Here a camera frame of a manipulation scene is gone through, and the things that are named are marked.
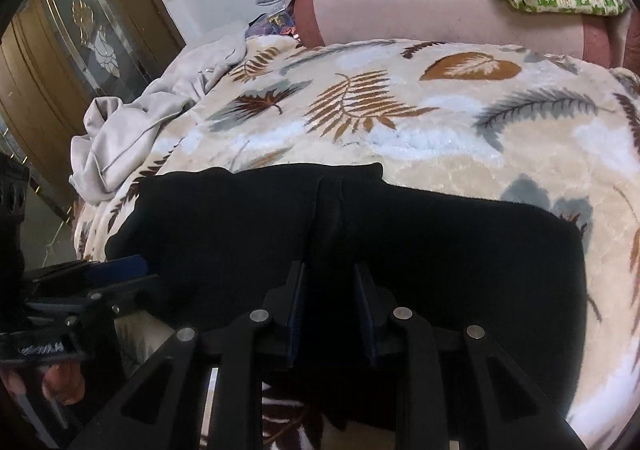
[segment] bedsheet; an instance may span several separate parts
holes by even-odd
[[[256,36],[247,49],[161,130],[112,200],[85,205],[78,256],[104,259],[143,178],[212,166],[380,162],[395,185],[539,206],[578,228],[586,258],[587,335],[567,419],[590,449],[613,442],[640,403],[640,79],[518,46],[376,40],[305,49]],[[392,446],[388,433],[342,430],[270,390],[269,448]]]

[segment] hand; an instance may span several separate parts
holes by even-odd
[[[0,378],[12,394],[26,394],[22,379],[13,370],[0,369]],[[65,405],[81,401],[84,398],[84,376],[80,363],[63,362],[50,367],[42,379],[42,393],[49,401],[56,400]]]

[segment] flower design on glass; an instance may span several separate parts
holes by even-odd
[[[102,27],[95,33],[94,42],[87,44],[87,47],[94,52],[95,59],[98,60],[100,67],[116,78],[120,77],[116,52],[113,50],[113,47],[107,43],[107,35]]]
[[[72,10],[74,22],[80,29],[80,44],[88,47],[94,33],[94,12],[82,0],[74,0]]]

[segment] screw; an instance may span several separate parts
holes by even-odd
[[[408,307],[396,307],[394,309],[394,316],[398,320],[408,320],[414,315],[413,311]]]
[[[178,331],[176,335],[181,342],[190,342],[196,335],[196,331],[190,327],[184,327]]]
[[[249,315],[254,322],[264,322],[267,318],[269,318],[269,312],[264,309],[256,309],[252,311]]]
[[[466,328],[466,334],[474,340],[479,340],[480,338],[484,338],[484,329],[482,329],[480,325],[469,325],[469,327]]]

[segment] wooden door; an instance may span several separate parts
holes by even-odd
[[[0,45],[0,134],[60,209],[75,198],[69,145],[91,100],[130,102],[182,47],[161,0],[28,0],[14,16]]]

